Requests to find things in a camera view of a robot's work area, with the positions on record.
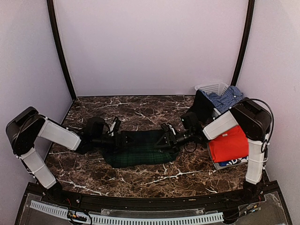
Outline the dark green plaid garment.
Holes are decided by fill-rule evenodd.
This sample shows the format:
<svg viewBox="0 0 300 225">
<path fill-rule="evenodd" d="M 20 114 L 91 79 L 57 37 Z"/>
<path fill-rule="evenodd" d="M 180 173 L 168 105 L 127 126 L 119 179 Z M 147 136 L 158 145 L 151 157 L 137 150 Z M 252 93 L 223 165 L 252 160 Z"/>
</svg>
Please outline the dark green plaid garment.
<svg viewBox="0 0 300 225">
<path fill-rule="evenodd" d="M 166 149 L 154 147 L 154 144 L 165 134 L 161 129 L 130 132 L 136 135 L 136 144 L 106 147 L 101 150 L 104 160 L 113 168 L 165 164 L 174 161 L 181 150 L 180 147 Z"/>
</svg>

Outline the red t-shirt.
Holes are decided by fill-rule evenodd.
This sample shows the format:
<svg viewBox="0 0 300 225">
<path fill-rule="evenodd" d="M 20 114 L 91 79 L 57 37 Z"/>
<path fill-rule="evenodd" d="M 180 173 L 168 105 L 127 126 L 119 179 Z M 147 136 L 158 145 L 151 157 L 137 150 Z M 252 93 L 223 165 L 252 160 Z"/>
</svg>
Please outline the red t-shirt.
<svg viewBox="0 0 300 225">
<path fill-rule="evenodd" d="M 240 126 L 235 126 L 209 142 L 212 160 L 215 163 L 247 157 L 248 139 Z"/>
</svg>

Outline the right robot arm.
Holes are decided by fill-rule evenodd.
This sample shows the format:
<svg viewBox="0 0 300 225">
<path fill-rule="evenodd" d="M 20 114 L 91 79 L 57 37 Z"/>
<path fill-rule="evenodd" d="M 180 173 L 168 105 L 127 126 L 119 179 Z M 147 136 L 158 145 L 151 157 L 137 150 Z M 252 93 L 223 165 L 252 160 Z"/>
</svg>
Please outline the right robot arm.
<svg viewBox="0 0 300 225">
<path fill-rule="evenodd" d="M 248 166 L 245 181 L 258 184 L 263 177 L 266 152 L 274 129 L 274 114 L 270 106 L 257 98 L 245 98 L 219 115 L 205 127 L 194 112 L 181 116 L 184 132 L 162 124 L 164 133 L 155 143 L 157 149 L 173 149 L 189 142 L 208 143 L 233 127 L 240 126 L 248 141 Z"/>
</svg>

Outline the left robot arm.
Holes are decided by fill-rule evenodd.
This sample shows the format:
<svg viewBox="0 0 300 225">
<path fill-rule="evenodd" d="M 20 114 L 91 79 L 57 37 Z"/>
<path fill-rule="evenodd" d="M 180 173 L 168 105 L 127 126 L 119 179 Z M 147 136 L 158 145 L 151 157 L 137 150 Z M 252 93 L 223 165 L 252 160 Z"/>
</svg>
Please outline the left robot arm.
<svg viewBox="0 0 300 225">
<path fill-rule="evenodd" d="M 45 190 L 55 204 L 66 201 L 66 193 L 45 163 L 50 146 L 57 144 L 78 154 L 100 147 L 113 151 L 132 144 L 134 139 L 119 132 L 120 121 L 111 126 L 100 117 L 91 117 L 82 128 L 65 127 L 28 107 L 6 125 L 6 135 L 13 154 Z"/>
</svg>

